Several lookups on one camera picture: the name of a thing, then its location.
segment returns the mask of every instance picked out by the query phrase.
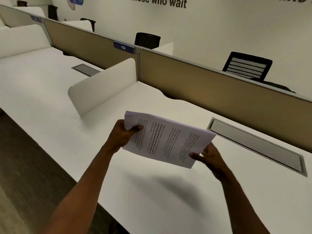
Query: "floor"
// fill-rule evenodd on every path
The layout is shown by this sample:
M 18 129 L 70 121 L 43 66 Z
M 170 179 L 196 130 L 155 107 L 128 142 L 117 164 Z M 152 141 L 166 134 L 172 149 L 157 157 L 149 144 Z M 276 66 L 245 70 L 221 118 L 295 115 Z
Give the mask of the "floor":
M 76 182 L 8 115 L 0 114 L 0 233 L 38 233 Z M 89 233 L 114 219 L 100 205 Z

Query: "cubicle partition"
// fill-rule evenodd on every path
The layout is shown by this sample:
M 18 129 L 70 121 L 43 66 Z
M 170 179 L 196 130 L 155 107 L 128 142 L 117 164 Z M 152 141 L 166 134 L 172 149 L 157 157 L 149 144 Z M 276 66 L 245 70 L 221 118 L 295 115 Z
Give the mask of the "cubicle partition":
M 147 49 L 140 50 L 139 61 L 140 81 L 167 96 L 312 153 L 311 101 Z
M 19 27 L 19 26 L 26 26 L 26 25 L 39 25 L 43 29 L 44 33 L 46 34 L 51 46 L 53 46 L 53 42 L 49 36 L 49 33 L 42 22 L 42 17 L 35 16 L 31 13 L 27 13 L 22 10 L 14 9 L 13 7 L 3 6 L 0 5 L 0 16 L 3 20 L 3 23 L 10 27 Z
M 114 47 L 114 40 L 51 19 L 43 19 L 55 48 L 80 58 L 102 69 L 107 69 L 128 58 L 136 64 L 138 78 L 138 48 L 134 54 Z

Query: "blue sign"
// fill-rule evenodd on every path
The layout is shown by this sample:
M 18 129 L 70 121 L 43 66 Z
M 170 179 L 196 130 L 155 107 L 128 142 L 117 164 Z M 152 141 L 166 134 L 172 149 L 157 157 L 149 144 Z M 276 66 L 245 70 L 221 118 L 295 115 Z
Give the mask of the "blue sign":
M 39 22 L 39 23 L 42 23 L 40 17 L 34 16 L 34 15 L 30 15 L 30 18 L 31 18 L 32 20 L 34 20 L 34 21 L 37 21 L 37 22 Z
M 126 45 L 124 43 L 119 43 L 119 42 L 114 41 L 114 47 L 120 50 L 123 50 L 125 52 L 131 53 L 131 54 L 135 53 L 135 47 Z
M 83 4 L 83 0 L 69 0 L 71 3 L 74 3 L 76 5 L 82 5 Z

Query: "printed document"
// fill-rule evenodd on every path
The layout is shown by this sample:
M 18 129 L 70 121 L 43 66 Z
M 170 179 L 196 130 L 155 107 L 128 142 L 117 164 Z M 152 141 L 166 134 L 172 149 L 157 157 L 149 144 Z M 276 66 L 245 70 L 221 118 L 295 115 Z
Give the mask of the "printed document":
M 124 115 L 124 125 L 126 130 L 136 125 L 142 125 L 144 129 L 132 136 L 123 149 L 189 169 L 195 163 L 189 153 L 200 154 L 215 137 L 208 130 L 130 111 L 126 111 Z

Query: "forearm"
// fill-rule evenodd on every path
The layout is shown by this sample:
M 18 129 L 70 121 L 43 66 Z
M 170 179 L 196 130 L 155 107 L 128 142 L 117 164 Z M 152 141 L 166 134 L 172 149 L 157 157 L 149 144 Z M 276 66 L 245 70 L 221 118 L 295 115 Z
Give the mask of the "forearm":
M 75 187 L 59 204 L 43 234 L 87 233 L 112 155 L 103 146 Z
M 221 180 L 233 234 L 270 234 L 261 222 L 233 173 Z

